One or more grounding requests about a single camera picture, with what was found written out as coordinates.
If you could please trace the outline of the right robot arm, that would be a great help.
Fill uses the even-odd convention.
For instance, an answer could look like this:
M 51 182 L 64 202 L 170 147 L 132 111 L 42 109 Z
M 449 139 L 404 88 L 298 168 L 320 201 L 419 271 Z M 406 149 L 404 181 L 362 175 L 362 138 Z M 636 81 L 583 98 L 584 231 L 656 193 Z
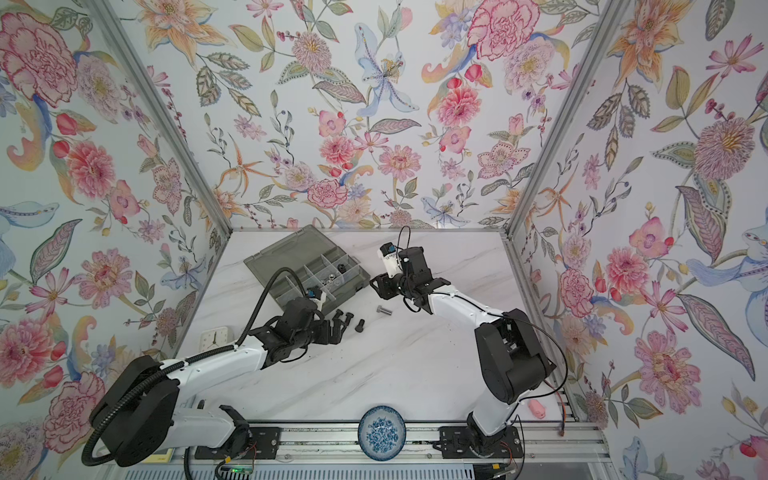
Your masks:
M 472 328 L 480 372 L 486 390 L 468 415 L 466 426 L 442 442 L 458 454 L 488 458 L 512 444 L 513 415 L 529 404 L 557 392 L 536 390 L 556 368 L 542 347 L 546 331 L 520 309 L 502 311 L 481 304 L 444 278 L 435 277 L 420 246 L 402 248 L 391 242 L 378 251 L 385 272 L 370 286 L 383 300 L 400 297 L 409 310 L 425 312 Z

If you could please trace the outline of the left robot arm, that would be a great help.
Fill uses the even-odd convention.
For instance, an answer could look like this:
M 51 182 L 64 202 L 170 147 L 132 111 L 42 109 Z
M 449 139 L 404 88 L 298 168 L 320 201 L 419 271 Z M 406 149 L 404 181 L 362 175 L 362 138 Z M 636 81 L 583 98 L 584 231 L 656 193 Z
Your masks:
M 199 393 L 255 375 L 290 360 L 297 350 L 325 344 L 325 293 L 302 289 L 282 314 L 254 325 L 251 314 L 237 340 L 183 359 L 156 361 L 143 355 L 129 363 L 89 416 L 92 432 L 81 462 L 138 464 L 164 449 L 205 447 L 228 459 L 256 443 L 249 422 L 234 407 L 193 408 Z

